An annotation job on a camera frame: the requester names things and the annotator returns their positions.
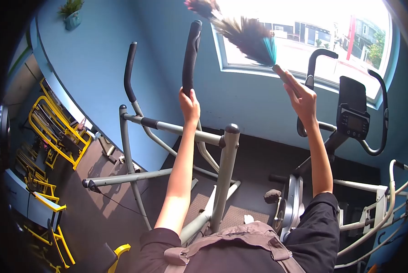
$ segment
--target hand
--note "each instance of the hand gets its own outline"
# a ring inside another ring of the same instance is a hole
[[[310,90],[307,86],[299,84],[299,82],[295,80],[294,76],[290,72],[286,71],[285,74],[290,82],[290,85],[284,83],[283,87],[286,89],[290,102],[292,103],[292,107],[298,114],[304,128],[306,131],[309,131],[311,128],[317,126],[316,93],[313,90]]]
[[[200,103],[196,99],[195,90],[190,90],[190,98],[183,93],[183,88],[181,87],[178,94],[179,106],[181,111],[183,111],[184,125],[193,124],[196,127],[198,120],[200,119],[201,109]]]

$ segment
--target red pole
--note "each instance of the red pole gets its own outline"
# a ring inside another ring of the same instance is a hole
[[[351,26],[349,30],[349,45],[348,45],[348,53],[346,54],[346,60],[349,61],[349,57],[351,56],[351,52],[353,50],[353,43],[354,43],[354,34],[355,34],[355,16],[351,16]]]

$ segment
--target elliptical handle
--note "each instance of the elliptical handle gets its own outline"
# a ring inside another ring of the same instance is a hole
[[[198,47],[201,40],[201,28],[202,22],[195,20],[190,25],[189,37],[187,38],[186,52],[184,55],[183,63],[183,92],[186,96],[190,97],[190,89],[194,87],[194,69],[196,55],[198,53]]]
[[[124,87],[125,93],[131,103],[136,101],[136,96],[134,95],[133,89],[131,88],[131,70],[133,69],[134,55],[136,54],[137,42],[134,41],[131,43],[128,50],[127,64],[125,65],[125,74],[124,74]]]

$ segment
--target tree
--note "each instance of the tree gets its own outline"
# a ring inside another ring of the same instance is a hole
[[[376,68],[380,68],[381,57],[383,56],[384,50],[384,38],[385,33],[383,32],[376,32],[374,33],[374,37],[376,38],[376,43],[368,46],[370,52],[368,53],[368,58],[372,62],[372,65]]]

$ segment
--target gray metal frame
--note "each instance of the gray metal frame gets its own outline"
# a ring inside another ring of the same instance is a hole
[[[137,181],[141,179],[149,179],[154,177],[160,177],[168,175],[172,172],[172,169],[162,169],[154,172],[139,172],[135,173],[133,167],[133,160],[130,150],[130,139],[128,136],[128,121],[142,125],[142,119],[144,118],[143,113],[139,107],[137,101],[132,103],[133,109],[136,112],[136,115],[130,115],[127,113],[127,107],[121,105],[119,107],[119,118],[120,118],[120,127],[121,127],[121,138],[122,138],[122,147],[124,151],[125,164],[127,166],[128,174],[119,175],[114,177],[96,177],[96,178],[87,178],[83,180],[83,186],[88,187],[90,181],[94,182],[96,186],[106,186],[119,183],[131,183],[131,188],[133,190],[134,197],[137,202],[140,213],[143,215],[145,225],[148,230],[151,230],[151,225],[148,221],[148,217],[143,206],[141,195],[137,187]],[[173,156],[177,155],[171,147],[169,147],[165,142],[155,136],[151,129],[145,125],[142,125],[146,134],[154,140],[157,144],[162,146]],[[183,127],[156,121],[152,128],[168,131],[174,134],[182,135]],[[218,174],[209,172],[207,170],[193,166],[194,170],[200,171],[206,175],[215,177],[218,179],[217,186],[212,193],[212,197],[209,199],[209,202],[205,208],[205,211],[198,215],[195,220],[190,222],[182,230],[180,237],[182,242],[189,240],[194,234],[196,234],[202,227],[210,221],[209,233],[217,232],[219,229],[219,224],[222,220],[224,214],[225,202],[226,200],[234,193],[234,191],[239,187],[240,181],[233,181],[232,174],[234,168],[234,162],[236,158],[237,148],[239,147],[239,136],[240,131],[237,125],[230,124],[225,128],[224,135],[216,135],[207,132],[203,132],[201,129],[201,123],[198,123],[196,132],[195,132],[195,141],[198,145],[198,150],[201,155],[206,159],[207,162],[215,169]],[[216,161],[212,158],[210,153],[207,151],[205,144],[217,145],[222,148],[221,153],[221,166],[219,167]]]

